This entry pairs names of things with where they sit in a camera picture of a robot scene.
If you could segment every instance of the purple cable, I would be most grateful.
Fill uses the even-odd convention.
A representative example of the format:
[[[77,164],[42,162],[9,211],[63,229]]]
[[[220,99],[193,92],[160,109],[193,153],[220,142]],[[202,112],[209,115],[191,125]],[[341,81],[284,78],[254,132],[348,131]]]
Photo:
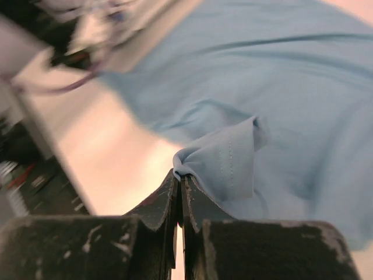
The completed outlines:
[[[43,86],[39,86],[39,85],[34,85],[34,84],[31,83],[30,86],[33,89],[32,91],[35,92],[35,93],[38,93],[38,94],[56,94],[56,95],[59,95],[59,94],[63,94],[63,93],[75,90],[75,89],[81,87],[82,85],[86,84],[91,79],[95,78],[97,76],[97,74],[102,70],[104,64],[110,58],[110,56],[113,52],[113,49],[115,48],[115,45],[116,45],[116,43],[115,43],[116,39],[117,39],[118,35],[120,35],[120,32],[121,32],[121,30],[119,28],[121,23],[119,23],[118,22],[119,20],[116,20],[115,17],[113,17],[113,19],[114,19],[114,28],[113,28],[113,33],[108,40],[108,42],[109,42],[108,49],[107,49],[107,51],[103,55],[103,58],[100,61],[95,62],[90,66],[90,68],[88,69],[88,74],[84,78],[82,78],[80,80],[77,80],[76,82],[74,82],[70,85],[63,86],[63,87],[57,87],[57,88],[48,88],[48,87],[43,87]],[[24,87],[14,83],[13,75],[0,74],[0,80],[4,81],[6,84],[8,84],[16,93],[25,93],[26,92]]]

